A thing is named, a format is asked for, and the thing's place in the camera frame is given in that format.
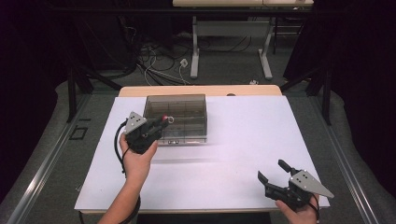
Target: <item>human hand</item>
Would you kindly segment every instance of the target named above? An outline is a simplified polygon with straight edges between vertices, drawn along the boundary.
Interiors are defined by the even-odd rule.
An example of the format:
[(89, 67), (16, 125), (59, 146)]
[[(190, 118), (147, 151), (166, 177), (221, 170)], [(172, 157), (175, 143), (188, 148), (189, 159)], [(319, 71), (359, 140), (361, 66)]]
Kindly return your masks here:
[(157, 147), (158, 142), (154, 141), (144, 154), (137, 154), (132, 150), (129, 150), (128, 143), (125, 139), (125, 134), (123, 133), (120, 136), (120, 148), (122, 150), (122, 155), (126, 152), (123, 157), (123, 164), (127, 181), (130, 180), (143, 186), (143, 183), (149, 174), (151, 159), (157, 151)]
[[(314, 205), (318, 209), (317, 200), (314, 197), (311, 197), (310, 203)], [(285, 217), (289, 220), (290, 224), (316, 224), (317, 223), (317, 212), (306, 204), (302, 208), (297, 208), (297, 211), (294, 212), (291, 210), (285, 203), (280, 200), (275, 202), (276, 206), (280, 209), (280, 211), (285, 215)]]

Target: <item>wooden desk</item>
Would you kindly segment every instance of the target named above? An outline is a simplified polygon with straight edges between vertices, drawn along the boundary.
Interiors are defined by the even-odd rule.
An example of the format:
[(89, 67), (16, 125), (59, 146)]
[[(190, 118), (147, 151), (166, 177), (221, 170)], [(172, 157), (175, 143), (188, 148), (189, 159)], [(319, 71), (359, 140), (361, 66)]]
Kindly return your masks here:
[[(289, 102), (276, 86), (129, 87), (115, 99), (76, 210), (104, 213), (122, 187), (125, 177), (113, 141), (130, 112), (141, 114), (147, 95), (185, 93), (206, 94), (207, 143), (158, 148), (141, 191), (140, 213), (276, 210), (257, 172), (287, 186), (290, 175), (278, 167), (278, 159), (318, 179)], [(320, 201), (321, 207), (329, 206), (326, 198)]]
[[(173, 0), (174, 7), (311, 7), (313, 0)], [(264, 37), (263, 49), (259, 49), (262, 71), (266, 79), (272, 79), (267, 59), (271, 36), (274, 30), (269, 21), (198, 21), (192, 17), (191, 78), (198, 78), (198, 36), (257, 36)]]

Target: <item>forearm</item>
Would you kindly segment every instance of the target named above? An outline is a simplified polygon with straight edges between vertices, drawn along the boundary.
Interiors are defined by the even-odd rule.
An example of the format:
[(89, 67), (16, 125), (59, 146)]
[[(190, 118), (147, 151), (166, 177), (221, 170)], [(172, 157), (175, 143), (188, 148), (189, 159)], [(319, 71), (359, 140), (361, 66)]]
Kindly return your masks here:
[(143, 182), (127, 179), (114, 202), (110, 205), (99, 223), (120, 223), (134, 211)]

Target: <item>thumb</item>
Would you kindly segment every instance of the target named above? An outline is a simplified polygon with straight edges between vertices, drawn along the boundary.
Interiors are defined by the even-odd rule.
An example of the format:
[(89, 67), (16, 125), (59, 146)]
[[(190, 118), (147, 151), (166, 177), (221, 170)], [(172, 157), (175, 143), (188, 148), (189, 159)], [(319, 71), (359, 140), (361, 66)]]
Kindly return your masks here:
[(291, 221), (294, 220), (297, 216), (297, 214), (291, 210), (287, 204), (283, 203), (280, 200), (275, 201), (276, 206), (280, 209), (280, 211), (285, 215), (285, 217)]

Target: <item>dark fabric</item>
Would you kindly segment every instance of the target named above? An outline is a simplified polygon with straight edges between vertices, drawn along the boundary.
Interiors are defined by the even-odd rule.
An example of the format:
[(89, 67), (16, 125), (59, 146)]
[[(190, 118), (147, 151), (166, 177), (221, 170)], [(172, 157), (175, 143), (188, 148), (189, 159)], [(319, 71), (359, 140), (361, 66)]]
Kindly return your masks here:
[[(10, 9), (9, 5), (0, 8)], [(38, 58), (9, 19), (9, 13), (9, 10), (7, 13), (0, 11), (1, 201), (18, 178), (50, 120), (57, 100), (52, 83), (58, 82), (57, 77), (52, 79), (43, 72)]]
[[(334, 9), (339, 3), (315, 1)], [(339, 5), (348, 13), (329, 29), (310, 20), (299, 37), (284, 77), (297, 78), (318, 64), (332, 68), (332, 90), (345, 102), (356, 149), (383, 187), (396, 196), (396, 5), (360, 0)]]

